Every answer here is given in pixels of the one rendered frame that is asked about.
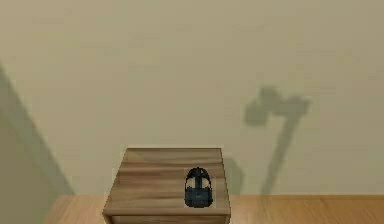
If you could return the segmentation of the black virtual reality headset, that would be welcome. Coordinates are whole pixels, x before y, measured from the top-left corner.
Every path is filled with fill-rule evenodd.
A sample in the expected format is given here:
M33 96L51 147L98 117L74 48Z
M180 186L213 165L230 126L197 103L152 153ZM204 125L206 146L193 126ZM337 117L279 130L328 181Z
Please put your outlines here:
M206 208L213 203L211 179L204 168L195 167L189 170L184 190L184 202L188 207Z

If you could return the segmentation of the brown wooden side table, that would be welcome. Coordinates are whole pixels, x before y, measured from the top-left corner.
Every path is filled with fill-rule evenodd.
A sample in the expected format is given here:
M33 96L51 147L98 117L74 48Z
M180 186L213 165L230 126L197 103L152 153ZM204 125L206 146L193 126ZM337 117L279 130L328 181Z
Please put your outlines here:
M213 203L185 204L188 172L208 171ZM231 207L219 148L129 148L102 215L106 224L230 224Z

